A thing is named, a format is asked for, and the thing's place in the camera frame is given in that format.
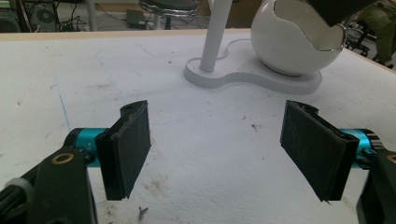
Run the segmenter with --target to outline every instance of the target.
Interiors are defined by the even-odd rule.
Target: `white spherical object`
[[[266,0],[251,25],[251,43],[262,62],[288,76],[317,72],[335,60],[346,39],[307,3]]]

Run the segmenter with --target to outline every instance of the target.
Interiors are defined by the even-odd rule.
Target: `white table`
[[[229,30],[222,46],[249,37]],[[352,170],[341,202],[321,203],[279,144],[285,101],[311,104],[339,128],[367,128],[396,148],[396,75],[344,50],[318,90],[287,95],[247,83],[196,87],[183,77],[205,31],[0,35],[0,186],[77,127],[109,127],[148,100],[152,147],[129,200],[106,202],[90,177],[100,223],[358,223],[367,172]]]

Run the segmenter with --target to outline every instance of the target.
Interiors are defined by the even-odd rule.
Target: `stool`
[[[194,17],[198,11],[193,0],[140,0],[139,5],[154,14],[154,29],[160,29],[161,17],[166,17],[165,30],[170,30],[171,18]]]
[[[374,35],[374,32],[368,27],[368,25],[364,21],[358,21],[358,25],[362,31],[361,37],[359,38],[347,38],[346,39],[346,48],[347,49],[359,49],[361,50],[361,56],[367,57],[369,48],[364,46],[361,42],[367,37],[367,35]]]

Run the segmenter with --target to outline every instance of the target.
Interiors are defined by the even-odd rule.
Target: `lamp base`
[[[230,82],[248,82],[272,91],[289,94],[309,94],[320,82],[319,71],[290,77],[277,73],[262,64],[249,39],[237,39],[217,58],[214,72],[200,69],[201,58],[190,59],[184,70],[185,78],[194,85],[215,89]]]

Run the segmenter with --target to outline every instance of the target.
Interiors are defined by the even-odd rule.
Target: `cable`
[[[185,20],[183,20],[183,21],[186,22],[188,25],[196,26],[196,27],[198,27],[198,28],[200,28],[200,29],[207,29],[206,26],[203,26],[203,25],[198,24],[198,19],[199,19],[199,18],[195,18],[195,19],[193,19],[193,20],[191,20],[191,21],[185,21]]]
[[[41,3],[33,3],[32,6],[29,8],[29,12],[28,12],[28,13],[29,13],[29,15],[28,15],[28,16],[29,16],[29,20],[32,19],[33,14],[35,13],[35,7],[36,7],[37,5],[39,5],[39,4],[41,4]],[[44,10],[44,11],[47,10],[47,7],[48,7],[49,5],[50,5],[50,3],[47,3],[46,6],[44,7],[44,9],[41,9],[41,10]],[[41,23],[43,17],[44,17],[44,13],[41,14],[41,17],[38,17],[38,16],[37,16],[38,24],[37,24],[37,26],[36,26],[35,33],[39,32],[40,23]]]
[[[231,46],[233,43],[238,42],[238,41],[250,41],[250,38],[240,38],[240,39],[235,39],[235,40],[231,41],[231,42],[228,43],[228,45],[225,47],[225,50],[222,52],[222,54],[219,54],[219,55],[218,55],[218,57],[216,58],[216,60],[222,60],[222,59],[226,58],[226,57],[229,55],[229,53],[230,53],[230,51],[229,51],[230,46]],[[191,59],[189,59],[189,60],[187,61],[187,63],[190,63],[190,62],[192,62],[192,61],[194,61],[194,60],[197,60],[197,59],[202,59],[202,58],[191,58]]]
[[[175,25],[171,25],[171,27],[173,27],[173,28],[175,28],[175,29],[177,29],[177,30],[180,30],[180,28],[178,28],[178,27],[175,26]]]
[[[98,27],[96,27],[96,29],[99,29],[101,26],[103,26],[103,24],[105,24],[105,23],[107,23],[107,22],[109,22],[109,21],[115,21],[116,19],[109,19],[109,20],[107,20],[107,21],[103,21],[102,23],[100,23],[100,25],[98,25]]]
[[[30,182],[31,185],[35,183],[38,165],[24,174],[21,178]],[[8,213],[18,209],[22,204],[26,204],[26,193],[20,187],[14,185],[7,186],[0,191],[0,222],[3,223],[4,218],[8,217]]]
[[[16,186],[19,187],[20,189],[23,189],[27,203],[33,200],[34,188],[33,185],[28,180],[20,177],[13,178],[6,183],[5,188],[8,186]]]
[[[59,22],[60,25],[60,31],[61,32],[78,32],[79,30],[79,25],[81,24],[87,24],[87,22],[82,21],[80,16],[77,14],[77,3],[75,4],[70,4],[70,8],[72,8],[72,13],[70,15],[70,19],[67,21],[62,21]]]

